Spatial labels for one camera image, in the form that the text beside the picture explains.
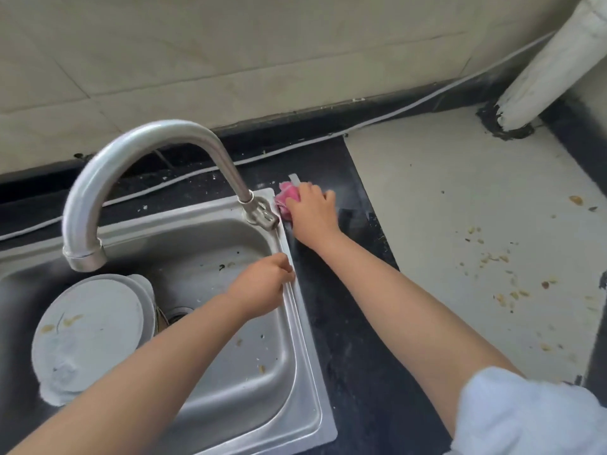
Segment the curved faucet spout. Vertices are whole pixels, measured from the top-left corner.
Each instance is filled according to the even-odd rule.
[[[247,220],[271,230],[279,222],[269,205],[254,197],[219,138],[191,121],[156,121],[132,129],[106,145],[82,170],[67,197],[61,232],[63,255],[76,271],[95,271],[107,258],[97,238],[101,206],[118,178],[142,156],[163,146],[194,144],[213,159],[245,209]]]

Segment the pink rag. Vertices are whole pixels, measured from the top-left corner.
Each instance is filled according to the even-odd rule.
[[[278,184],[278,187],[280,188],[280,193],[276,195],[274,201],[280,211],[280,216],[284,220],[291,221],[291,211],[286,206],[286,198],[293,198],[295,201],[299,202],[299,189],[290,182],[281,182]]]

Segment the forearm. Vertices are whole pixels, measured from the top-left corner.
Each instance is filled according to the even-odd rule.
[[[316,249],[451,434],[461,389],[478,371],[512,363],[446,306],[343,234]]]
[[[135,454],[175,417],[211,361],[246,322],[220,295],[136,350],[11,455]]]

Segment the electrical cord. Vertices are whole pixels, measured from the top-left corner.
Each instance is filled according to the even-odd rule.
[[[369,119],[367,121],[363,121],[361,123],[355,124],[352,127],[349,127],[348,129],[344,129],[342,131],[338,131],[338,132],[334,132],[334,133],[330,133],[326,136],[322,136],[322,137],[316,137],[315,139],[310,139],[310,140],[306,140],[306,141],[302,141],[302,142],[298,142],[296,144],[293,145],[288,145],[284,148],[278,149],[278,150],[273,150],[272,152],[269,153],[263,153],[262,155],[257,155],[257,156],[253,156],[251,158],[247,158],[246,160],[240,160],[240,161],[236,161],[234,164],[236,166],[241,166],[243,164],[249,164],[250,162],[255,162],[255,161],[259,161],[259,160],[264,160],[265,158],[269,158],[270,156],[275,156],[275,155],[279,155],[281,153],[284,152],[288,152],[290,150],[294,150],[294,149],[298,149],[299,147],[304,147],[306,145],[312,145],[318,142],[323,142],[329,139],[334,139],[336,137],[341,137],[344,136],[352,131],[355,131],[357,129],[361,129],[364,128],[366,126],[369,126],[371,124],[375,124],[377,122],[380,121],[385,121],[386,119],[390,119],[393,116],[399,115],[401,113],[406,112],[407,110],[411,110],[412,108],[419,106],[421,104],[423,104],[424,102],[429,101],[430,99],[435,98],[436,96],[439,96],[441,94],[443,94],[444,92],[447,92],[457,86],[459,86],[462,83],[465,83],[466,81],[470,81],[473,78],[476,78],[479,75],[482,75],[483,73],[488,72],[489,70],[496,68],[506,62],[508,62],[509,60],[511,60],[512,58],[518,56],[519,54],[521,54],[522,52],[525,52],[529,49],[531,49],[532,47],[534,47],[535,45],[538,45],[539,43],[542,43],[542,41],[547,40],[548,38],[550,38],[552,35],[554,35],[555,31],[552,31],[550,33],[545,34],[544,36],[541,36],[539,38],[537,38],[535,41],[532,41],[531,43],[528,43],[527,45],[524,45],[522,48],[519,48],[518,50],[511,52],[510,54],[508,54],[506,57],[498,60],[497,62],[491,64],[489,67],[485,67],[471,75],[465,76],[463,78],[457,79],[455,81],[453,81],[452,83],[437,89],[436,91],[428,94],[427,96],[421,98],[420,100],[416,100],[415,102],[413,102],[412,104],[409,104],[407,106],[404,106],[402,108],[399,108],[398,110],[395,110],[393,112],[387,113],[387,114],[383,114],[382,116],[378,116],[376,118],[372,118]],[[123,197],[119,197],[119,198],[115,198],[115,199],[110,199],[109,201],[106,201],[105,203],[103,203],[102,207],[105,206],[111,206],[113,204],[118,204],[118,203],[124,203],[125,201],[128,201],[130,199],[135,199],[135,198],[139,198],[142,197],[144,195],[148,195],[154,191],[158,191],[158,190],[162,190],[163,188],[169,187],[172,184],[176,184],[178,182],[181,182],[183,180],[189,179],[190,177],[194,177],[196,175],[200,175],[200,174],[204,174],[206,172],[212,172],[212,171],[216,171],[218,170],[217,166],[211,166],[211,167],[206,167],[204,169],[198,169],[196,171],[192,171],[188,174],[185,175],[181,175],[179,177],[175,177],[174,179],[168,180],[166,182],[163,183],[159,183],[158,185],[155,185],[154,187],[150,187],[147,188],[145,190],[142,191],[138,191],[136,193],[132,193],[130,195],[126,195]],[[15,231],[12,233],[9,233],[7,235],[2,235],[0,236],[0,241],[7,241],[10,240],[11,238],[16,238],[17,236],[23,236],[26,235],[28,233],[32,233],[34,231],[40,230],[42,228],[46,228],[49,225],[55,224],[57,222],[60,222],[61,219],[63,218],[63,216],[59,216],[56,217],[54,219],[51,220],[47,220],[45,222],[39,223],[37,225],[19,230],[19,231]]]

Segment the sleeve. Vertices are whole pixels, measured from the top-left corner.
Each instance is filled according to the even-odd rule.
[[[490,367],[459,398],[452,455],[606,455],[607,409],[588,390]]]

